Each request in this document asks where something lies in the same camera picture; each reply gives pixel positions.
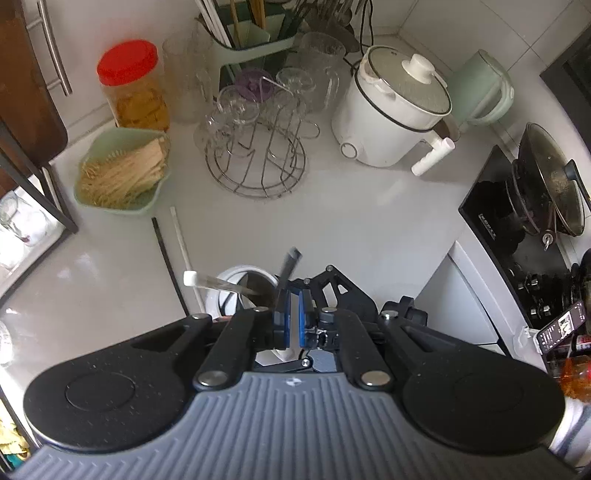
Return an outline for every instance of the black chopstick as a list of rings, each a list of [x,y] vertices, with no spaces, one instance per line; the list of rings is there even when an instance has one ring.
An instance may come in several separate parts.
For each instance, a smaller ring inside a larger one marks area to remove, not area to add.
[[[174,276],[173,266],[170,264],[170,259],[166,251],[166,246],[164,245],[164,240],[162,239],[162,234],[160,233],[160,227],[158,226],[158,220],[156,220],[156,217],[152,217],[152,225],[154,225],[154,233],[156,234],[156,240],[158,240],[158,246],[160,247],[162,258],[164,258],[164,263],[166,264],[166,270],[168,270],[170,280],[173,283],[174,291],[177,293],[178,300],[181,303],[183,311],[185,312],[185,316],[188,317],[190,315],[189,309],[187,308],[187,304],[184,301],[183,294],[181,292],[180,287],[178,286],[177,279]]]

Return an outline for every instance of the green bowl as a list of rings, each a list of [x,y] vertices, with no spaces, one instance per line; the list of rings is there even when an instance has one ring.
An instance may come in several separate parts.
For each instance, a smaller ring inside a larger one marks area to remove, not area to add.
[[[76,181],[76,186],[74,187],[74,198],[78,204],[86,207],[92,207],[97,210],[103,210],[109,213],[118,213],[120,215],[144,215],[149,212],[158,199],[162,184],[168,177],[170,177],[170,169],[168,166],[166,167],[167,169],[162,180],[160,180],[151,189],[143,192],[127,209],[105,208],[93,205],[91,203],[86,203],[78,196],[77,186],[78,182],[80,181],[80,176],[82,175],[82,168],[89,160],[96,158],[107,158],[116,151],[130,152],[137,148],[143,147],[155,138],[166,138],[170,143],[168,135],[164,132],[160,130],[146,130],[140,128],[115,127],[102,132],[98,137],[96,137],[88,149],[86,155],[82,158],[82,160],[80,160],[78,180]],[[170,148],[166,152],[165,160],[168,159],[169,152]]]

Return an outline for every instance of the wooden cutting board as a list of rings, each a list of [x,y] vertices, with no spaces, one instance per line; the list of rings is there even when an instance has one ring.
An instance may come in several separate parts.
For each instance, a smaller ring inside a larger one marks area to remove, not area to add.
[[[64,150],[68,137],[47,91],[26,25],[20,0],[0,1],[0,119],[33,163],[42,166]],[[0,150],[30,175],[2,141]],[[0,196],[15,186],[0,170]]]

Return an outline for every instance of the green electric kettle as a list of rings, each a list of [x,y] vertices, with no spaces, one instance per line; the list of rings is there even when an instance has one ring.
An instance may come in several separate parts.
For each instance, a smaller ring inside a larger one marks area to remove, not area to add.
[[[447,91],[452,99],[452,116],[461,130],[496,122],[507,113],[515,95],[509,74],[484,50],[478,50],[451,76]],[[487,108],[499,93],[496,105]]]

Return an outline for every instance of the white rice cooker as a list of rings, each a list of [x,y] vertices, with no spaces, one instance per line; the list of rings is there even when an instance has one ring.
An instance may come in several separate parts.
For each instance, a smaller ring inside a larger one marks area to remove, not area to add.
[[[332,119],[341,153],[373,167],[389,167],[426,140],[432,150],[412,167],[422,175],[455,147],[432,130],[452,111],[446,86],[425,57],[370,47]]]

